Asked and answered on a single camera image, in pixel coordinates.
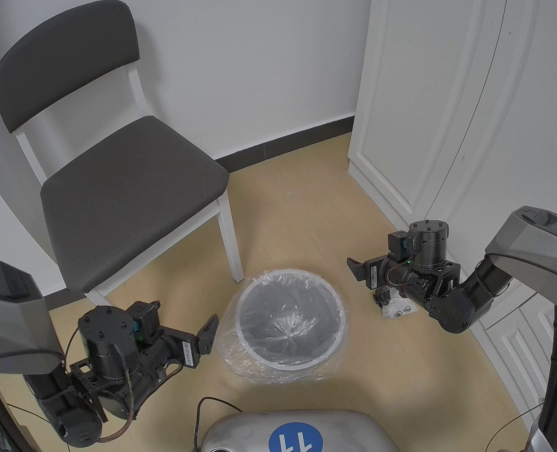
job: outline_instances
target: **black baseboard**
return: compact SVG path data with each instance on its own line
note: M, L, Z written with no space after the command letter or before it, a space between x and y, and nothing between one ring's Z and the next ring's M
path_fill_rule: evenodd
M54 310L55 308L60 308L61 306L69 305L74 301L79 301L84 299L84 293L79 293L78 291L69 291L67 288L55 291L50 295L44 297L44 302L48 311Z
M322 140L331 139L352 131L354 116L346 117L338 121L317 125L305 131L295 132L289 136L269 140L253 147L243 149L237 153L225 155L218 159L218 163L233 172L247 166L271 159L281 154L295 151L296 149L316 144Z

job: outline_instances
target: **chair leg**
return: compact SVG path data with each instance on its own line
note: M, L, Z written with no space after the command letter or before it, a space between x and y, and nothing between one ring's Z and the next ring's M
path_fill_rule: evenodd
M89 291L87 293L84 293L84 295L86 296L86 298L88 298L91 302L93 302L95 305L99 305L99 306L113 306L111 303L109 303L106 298L104 296L102 296L102 294L100 293L99 290L97 290L96 288L94 288L92 291Z
M226 249L226 256L229 259L230 271L236 282L243 281L243 266L241 265L241 257L239 255L239 247L237 245L237 236L235 234L235 226L233 225L233 216L230 213L229 192L224 191L218 198L220 212L218 213L218 224L220 224L220 232Z

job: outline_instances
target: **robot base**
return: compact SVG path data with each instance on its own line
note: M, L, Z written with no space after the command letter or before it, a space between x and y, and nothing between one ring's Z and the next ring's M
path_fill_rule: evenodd
M220 419L201 452L398 452L368 415L354 411L238 413Z

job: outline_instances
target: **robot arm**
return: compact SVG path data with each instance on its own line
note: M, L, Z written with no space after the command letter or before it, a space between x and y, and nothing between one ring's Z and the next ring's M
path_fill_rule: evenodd
M375 299L397 288L423 306L450 333L461 333L490 308L512 278L555 305L554 343L543 410L532 427L526 451L557 452L557 214L524 206L512 213L486 247L484 259L459 283L460 266L446 259L448 224L418 221L408 232L388 235L389 253L347 263Z
M78 321L87 357L66 371L44 299L31 276L0 261L0 373L22 374L47 420L63 441L87 447L101 441L105 410L129 421L165 381L196 368L212 350L218 317L197 335L163 327L158 301L137 301L126 311L97 306ZM170 364L178 368L166 374ZM0 450L33 452L4 413Z

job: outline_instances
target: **white chair frame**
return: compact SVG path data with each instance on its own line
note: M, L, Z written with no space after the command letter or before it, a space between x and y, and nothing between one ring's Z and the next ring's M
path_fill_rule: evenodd
M140 79L138 77L136 63L128 64L124 66L124 68L128 73L130 86L132 87L132 95L134 96L140 116L144 117L151 115L145 99L145 94L142 91L142 85L140 84ZM44 184L47 176L44 173L44 170L42 170L40 162L38 162L24 130L22 127L19 127L13 134L17 137L19 145L23 149L27 161L30 163L30 166L40 181L40 184ZM222 240L224 241L224 248L226 250L226 256L229 259L230 271L233 278L238 283L243 281L243 267L241 265L241 257L239 255L239 247L237 245L233 218L230 213L229 195L228 191L224 191L224 194L222 194L217 200L208 204L191 219L188 219L167 236L161 238L155 244L140 253L136 258L117 271L117 273L109 279L105 280L88 293L85 293L86 297L94 304L109 305L110 303L105 298L106 295L117 288L125 280L130 278L133 274L145 267L148 263L153 261L156 257L160 256L164 251L171 248L182 238L199 228L199 226L206 223L214 216L218 217L220 233L222 234Z

